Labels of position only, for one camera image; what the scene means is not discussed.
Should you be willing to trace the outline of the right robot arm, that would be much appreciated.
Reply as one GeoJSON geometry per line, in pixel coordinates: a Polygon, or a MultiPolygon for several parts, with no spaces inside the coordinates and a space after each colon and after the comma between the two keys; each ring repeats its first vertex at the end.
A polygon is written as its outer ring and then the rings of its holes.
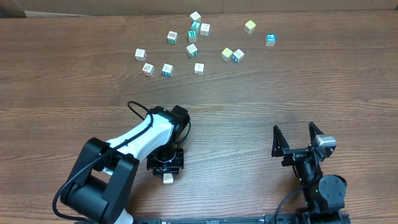
{"type": "Polygon", "coordinates": [[[310,143],[307,147],[291,149],[278,126],[273,127],[272,156],[282,158],[282,166],[291,167],[300,187],[284,198],[266,221],[278,223],[350,223],[345,207],[347,182],[339,175],[324,175],[320,163],[336,148],[336,139],[324,134],[313,122],[308,124],[310,143]],[[294,214],[280,214],[283,204],[297,193],[303,193],[305,207],[294,214]]]}

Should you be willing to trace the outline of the red-edged wooden block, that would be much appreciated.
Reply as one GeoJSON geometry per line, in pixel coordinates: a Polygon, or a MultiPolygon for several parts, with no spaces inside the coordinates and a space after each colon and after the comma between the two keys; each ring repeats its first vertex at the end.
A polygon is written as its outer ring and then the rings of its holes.
{"type": "Polygon", "coordinates": [[[150,77],[153,76],[154,70],[155,70],[154,66],[152,64],[149,64],[149,63],[145,63],[143,68],[142,68],[143,74],[145,74],[147,76],[150,76],[150,77]]]}

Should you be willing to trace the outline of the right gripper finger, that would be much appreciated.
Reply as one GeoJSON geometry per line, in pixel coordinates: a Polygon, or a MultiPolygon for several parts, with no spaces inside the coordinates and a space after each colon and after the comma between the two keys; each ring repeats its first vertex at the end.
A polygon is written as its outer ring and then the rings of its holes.
{"type": "Polygon", "coordinates": [[[282,131],[278,125],[273,127],[273,144],[272,144],[272,157],[282,157],[285,155],[285,151],[290,149],[289,144],[285,140],[282,131]]]}
{"type": "Polygon", "coordinates": [[[315,125],[313,121],[309,122],[308,129],[312,144],[320,144],[324,133],[315,125]]]}

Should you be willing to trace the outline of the blue-sided wooden block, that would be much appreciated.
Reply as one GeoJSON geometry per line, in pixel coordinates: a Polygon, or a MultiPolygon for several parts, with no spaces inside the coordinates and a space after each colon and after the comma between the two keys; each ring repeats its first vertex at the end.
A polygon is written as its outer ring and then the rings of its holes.
{"type": "Polygon", "coordinates": [[[237,49],[237,50],[234,51],[233,54],[232,54],[232,59],[233,59],[236,63],[239,63],[243,58],[244,58],[244,52],[243,52],[241,49],[237,49]]]}

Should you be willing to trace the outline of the red picture wooden block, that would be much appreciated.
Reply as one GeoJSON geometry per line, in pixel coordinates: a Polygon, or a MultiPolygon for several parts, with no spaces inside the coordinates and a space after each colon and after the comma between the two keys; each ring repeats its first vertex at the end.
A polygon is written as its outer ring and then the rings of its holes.
{"type": "Polygon", "coordinates": [[[164,184],[173,184],[173,182],[174,182],[173,174],[171,174],[171,173],[163,174],[163,183],[164,184]]]}

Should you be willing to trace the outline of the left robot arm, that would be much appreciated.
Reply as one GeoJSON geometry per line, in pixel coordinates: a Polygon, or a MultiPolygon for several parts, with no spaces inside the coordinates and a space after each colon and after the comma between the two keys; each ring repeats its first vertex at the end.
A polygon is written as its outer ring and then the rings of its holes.
{"type": "Polygon", "coordinates": [[[126,210],[141,161],[171,184],[183,169],[182,133],[189,133],[188,111],[181,106],[148,109],[142,123],[107,141],[91,138],[83,146],[67,181],[53,198],[60,218],[76,223],[134,223],[126,210]]]}

